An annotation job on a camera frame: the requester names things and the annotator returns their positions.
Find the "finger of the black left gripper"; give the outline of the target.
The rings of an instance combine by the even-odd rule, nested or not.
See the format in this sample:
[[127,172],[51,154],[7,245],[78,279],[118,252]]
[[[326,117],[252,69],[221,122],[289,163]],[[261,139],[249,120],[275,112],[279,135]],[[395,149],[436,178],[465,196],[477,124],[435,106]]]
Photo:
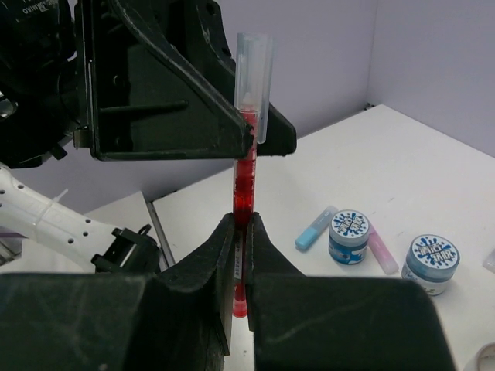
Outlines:
[[286,156],[297,149],[297,131],[272,104],[269,105],[266,139],[258,144],[258,156]]

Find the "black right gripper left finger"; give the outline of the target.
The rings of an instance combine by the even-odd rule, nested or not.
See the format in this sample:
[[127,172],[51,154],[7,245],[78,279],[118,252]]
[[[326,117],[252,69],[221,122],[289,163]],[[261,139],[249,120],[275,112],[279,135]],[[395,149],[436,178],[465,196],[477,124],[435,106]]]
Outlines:
[[221,370],[235,228],[159,274],[3,274],[3,370]]

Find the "clear red pen cap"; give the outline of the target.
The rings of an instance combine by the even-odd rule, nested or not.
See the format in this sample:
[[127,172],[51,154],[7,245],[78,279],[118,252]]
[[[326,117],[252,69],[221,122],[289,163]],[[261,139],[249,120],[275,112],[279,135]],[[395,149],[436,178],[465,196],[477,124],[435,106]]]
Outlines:
[[254,114],[258,144],[265,143],[267,137],[272,66],[271,36],[237,34],[234,106],[242,113]]

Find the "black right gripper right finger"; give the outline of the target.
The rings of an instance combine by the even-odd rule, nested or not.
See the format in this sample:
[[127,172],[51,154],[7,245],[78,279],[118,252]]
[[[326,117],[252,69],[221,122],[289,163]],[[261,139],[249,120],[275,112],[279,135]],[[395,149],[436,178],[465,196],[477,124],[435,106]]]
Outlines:
[[310,277],[247,229],[248,323],[257,370],[453,370],[432,299],[394,278]]

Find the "red gel pen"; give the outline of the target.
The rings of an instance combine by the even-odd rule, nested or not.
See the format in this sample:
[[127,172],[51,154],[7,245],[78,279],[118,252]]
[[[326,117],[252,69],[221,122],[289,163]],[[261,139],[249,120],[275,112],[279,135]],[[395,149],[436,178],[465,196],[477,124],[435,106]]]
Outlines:
[[251,126],[253,141],[245,159],[236,160],[234,163],[233,186],[233,215],[235,220],[237,242],[235,246],[234,262],[234,302],[233,316],[244,318],[248,314],[248,306],[244,284],[244,259],[247,228],[254,209],[254,184],[257,158],[257,141],[259,122],[259,106],[254,102],[250,93],[236,103],[243,118]]

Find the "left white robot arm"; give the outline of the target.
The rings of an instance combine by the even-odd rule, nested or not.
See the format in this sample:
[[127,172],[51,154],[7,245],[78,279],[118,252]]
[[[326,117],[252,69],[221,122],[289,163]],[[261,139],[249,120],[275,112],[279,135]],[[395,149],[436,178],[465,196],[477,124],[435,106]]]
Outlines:
[[1,225],[91,273],[159,269],[149,226],[89,219],[12,175],[72,142],[100,161],[231,159],[245,226],[256,158],[296,149],[269,100],[272,61],[266,35],[230,51],[214,1],[3,1]]

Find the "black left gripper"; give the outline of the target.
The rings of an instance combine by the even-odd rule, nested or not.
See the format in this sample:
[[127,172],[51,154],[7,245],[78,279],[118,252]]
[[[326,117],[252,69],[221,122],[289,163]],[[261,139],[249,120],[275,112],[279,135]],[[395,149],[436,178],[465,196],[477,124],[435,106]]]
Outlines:
[[234,69],[214,1],[3,1],[1,161],[241,158]]

